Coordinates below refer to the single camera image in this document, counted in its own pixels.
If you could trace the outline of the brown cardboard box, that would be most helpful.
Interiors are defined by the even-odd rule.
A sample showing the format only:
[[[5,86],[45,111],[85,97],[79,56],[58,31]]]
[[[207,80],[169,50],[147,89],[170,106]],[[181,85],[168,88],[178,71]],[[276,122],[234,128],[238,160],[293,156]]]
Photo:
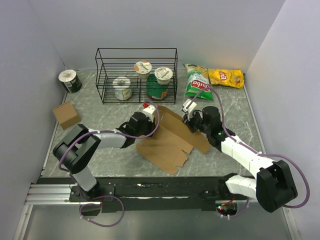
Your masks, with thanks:
[[[136,144],[136,150],[150,163],[173,175],[179,171],[177,167],[184,166],[188,160],[187,154],[193,148],[206,154],[211,145],[201,132],[190,132],[180,115],[163,105],[157,108],[160,125],[152,137],[143,138]]]

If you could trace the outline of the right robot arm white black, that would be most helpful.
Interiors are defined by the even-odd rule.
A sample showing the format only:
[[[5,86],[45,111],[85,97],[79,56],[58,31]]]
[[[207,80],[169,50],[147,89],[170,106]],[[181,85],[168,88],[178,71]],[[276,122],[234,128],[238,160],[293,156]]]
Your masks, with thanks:
[[[199,111],[194,106],[184,106],[182,111],[183,122],[192,133],[205,134],[211,146],[236,160],[253,176],[230,173],[223,177],[218,187],[223,199],[243,195],[257,200],[264,210],[272,213],[298,196],[289,165],[251,151],[234,132],[223,128],[217,107],[207,106]]]

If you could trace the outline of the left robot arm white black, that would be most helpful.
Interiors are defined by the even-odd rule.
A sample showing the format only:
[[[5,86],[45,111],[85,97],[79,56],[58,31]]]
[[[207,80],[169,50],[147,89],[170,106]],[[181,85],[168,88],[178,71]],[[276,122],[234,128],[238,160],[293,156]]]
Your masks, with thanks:
[[[93,130],[83,124],[76,125],[54,148],[53,155],[59,161],[58,167],[65,171],[79,186],[81,195],[87,201],[94,201],[101,193],[100,184],[88,164],[99,148],[127,148],[136,139],[151,137],[159,125],[153,106],[135,112],[114,130]]]

